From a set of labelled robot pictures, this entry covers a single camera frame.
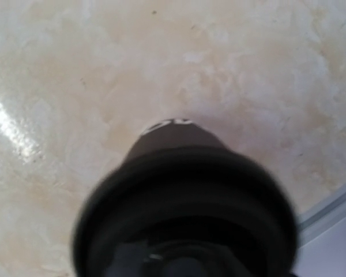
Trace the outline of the black plastic cup lid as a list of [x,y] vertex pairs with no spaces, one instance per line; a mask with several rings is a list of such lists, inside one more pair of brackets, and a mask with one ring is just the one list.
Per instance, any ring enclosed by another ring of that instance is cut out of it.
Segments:
[[225,149],[164,149],[124,162],[85,203],[76,276],[288,276],[296,218],[261,166]]

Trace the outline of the aluminium front rail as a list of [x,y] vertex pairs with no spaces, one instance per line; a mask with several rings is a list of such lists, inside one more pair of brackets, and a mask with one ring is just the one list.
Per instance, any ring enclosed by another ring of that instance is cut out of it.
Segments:
[[346,217],[346,184],[299,217],[300,244],[314,240]]

